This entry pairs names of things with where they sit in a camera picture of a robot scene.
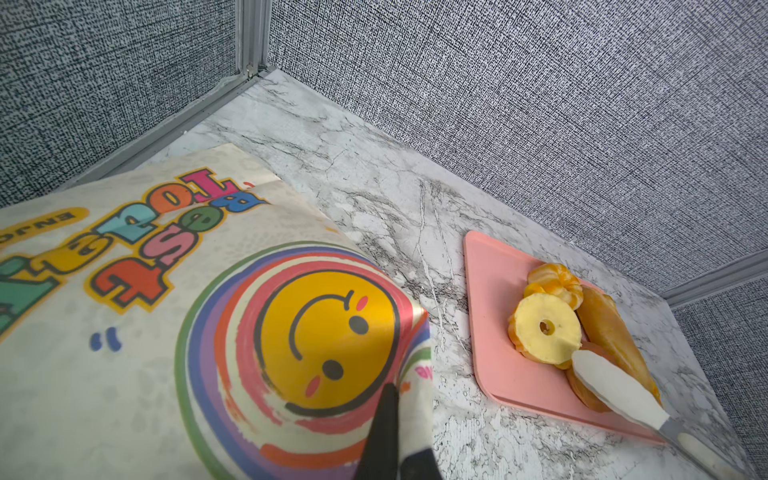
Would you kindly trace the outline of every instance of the blue quotation mark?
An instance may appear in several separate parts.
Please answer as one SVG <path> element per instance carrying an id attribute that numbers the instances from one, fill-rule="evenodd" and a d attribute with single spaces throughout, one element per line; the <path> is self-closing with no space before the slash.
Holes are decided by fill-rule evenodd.
<path id="1" fill-rule="evenodd" d="M 123 347 L 123 344 L 120 343 L 120 340 L 118 340 L 118 329 L 114 328 L 113 326 L 107 329 L 107 333 L 104 335 L 104 337 L 107 339 L 107 345 L 109 346 L 109 349 L 113 352 L 117 352 Z M 101 334 L 96 332 L 91 335 L 91 340 L 88 342 L 88 345 L 91 346 L 91 350 L 94 352 L 101 350 Z"/>

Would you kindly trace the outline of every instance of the pineapple slice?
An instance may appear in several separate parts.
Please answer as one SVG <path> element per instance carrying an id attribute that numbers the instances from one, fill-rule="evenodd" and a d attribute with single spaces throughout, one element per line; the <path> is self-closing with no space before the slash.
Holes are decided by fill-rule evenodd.
<path id="1" fill-rule="evenodd" d="M 576 310 L 584 300 L 581 282 L 573 273 L 560 263 L 545 263 L 531 270 L 528 274 L 528 286 L 523 297 L 533 293 L 555 295 Z"/>
<path id="2" fill-rule="evenodd" d="M 533 293 L 518 303 L 509 318 L 509 339 L 527 358 L 567 368 L 581 348 L 581 326 L 570 306 L 555 295 Z"/>

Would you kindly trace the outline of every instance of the metal frame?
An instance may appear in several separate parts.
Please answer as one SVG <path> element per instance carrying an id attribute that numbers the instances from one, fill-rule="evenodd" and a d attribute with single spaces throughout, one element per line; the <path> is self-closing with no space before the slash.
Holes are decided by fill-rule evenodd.
<path id="1" fill-rule="evenodd" d="M 56 191 L 133 170 L 186 131 L 205 120 L 228 101 L 255 84 L 264 72 L 270 51 L 272 0 L 234 0 L 236 56 L 239 75 L 223 78 L 202 98 L 187 105 L 139 138 L 118 148 L 83 174 L 64 182 Z"/>
<path id="2" fill-rule="evenodd" d="M 687 305 L 768 276 L 768 250 L 740 258 L 661 293 L 670 308 Z"/>

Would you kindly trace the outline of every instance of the white spatula head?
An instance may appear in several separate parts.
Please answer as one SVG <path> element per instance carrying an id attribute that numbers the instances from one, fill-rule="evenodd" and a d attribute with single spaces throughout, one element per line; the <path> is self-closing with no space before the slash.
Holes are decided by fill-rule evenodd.
<path id="1" fill-rule="evenodd" d="M 577 350 L 574 373 L 611 410 L 630 422 L 658 430 L 670 418 L 637 380 L 597 353 Z"/>

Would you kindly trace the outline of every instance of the spatula handle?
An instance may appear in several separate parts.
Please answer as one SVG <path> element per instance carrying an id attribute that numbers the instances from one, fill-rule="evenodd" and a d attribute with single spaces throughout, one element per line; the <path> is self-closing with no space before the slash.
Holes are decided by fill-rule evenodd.
<path id="1" fill-rule="evenodd" d="M 705 445 L 683 425 L 669 419 L 659 429 L 670 445 L 680 450 L 693 463 L 717 480 L 748 480 L 746 474 L 731 465 L 723 456 Z"/>

